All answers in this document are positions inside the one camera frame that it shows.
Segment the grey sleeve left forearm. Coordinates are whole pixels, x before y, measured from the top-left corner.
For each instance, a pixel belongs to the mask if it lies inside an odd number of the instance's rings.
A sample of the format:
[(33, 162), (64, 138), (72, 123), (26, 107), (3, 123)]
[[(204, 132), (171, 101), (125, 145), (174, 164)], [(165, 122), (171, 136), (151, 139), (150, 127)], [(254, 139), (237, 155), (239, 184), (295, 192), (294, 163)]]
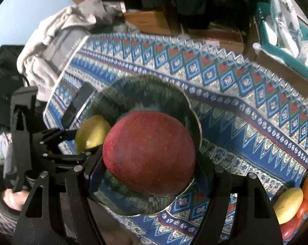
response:
[(3, 192), (7, 189), (3, 170), (4, 162), (0, 161), (0, 236), (11, 243), (20, 212), (10, 208), (3, 200)]

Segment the person's left hand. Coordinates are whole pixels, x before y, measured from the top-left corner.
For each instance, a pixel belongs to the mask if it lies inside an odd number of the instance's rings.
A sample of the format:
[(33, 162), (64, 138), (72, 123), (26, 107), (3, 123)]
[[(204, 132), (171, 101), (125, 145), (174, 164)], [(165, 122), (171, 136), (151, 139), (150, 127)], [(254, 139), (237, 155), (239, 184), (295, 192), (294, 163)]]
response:
[(16, 211), (22, 211), (22, 208), (28, 198), (28, 195), (29, 192), (27, 191), (20, 191), (14, 193), (12, 189), (6, 189), (2, 193), (2, 197), (6, 205)]

